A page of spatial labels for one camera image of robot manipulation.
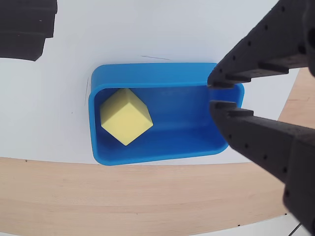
yellow foam block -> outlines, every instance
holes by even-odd
[[[147,106],[121,88],[100,106],[101,126],[125,146],[153,126]]]

yellow cube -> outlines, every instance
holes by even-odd
[[[125,146],[153,126],[147,106],[121,88],[100,106],[101,126]]]

blue plastic container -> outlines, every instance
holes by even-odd
[[[211,90],[207,78],[215,63],[144,63],[98,67],[89,97],[94,158],[121,165],[212,155],[228,146],[209,113],[210,100],[240,107],[243,85]],[[124,146],[100,125],[100,105],[119,88],[130,88],[148,107],[153,127]]]

cable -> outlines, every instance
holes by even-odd
[[[297,225],[297,227],[295,227],[295,229],[289,234],[289,236],[292,236],[294,234],[294,232],[301,226],[301,223]]]

wooden surface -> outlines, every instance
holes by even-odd
[[[308,68],[300,69],[280,121],[315,129],[315,78]]]
[[[280,120],[315,128],[315,79],[302,69]],[[286,212],[283,185],[253,163],[117,166],[0,158],[0,232],[177,236]]]

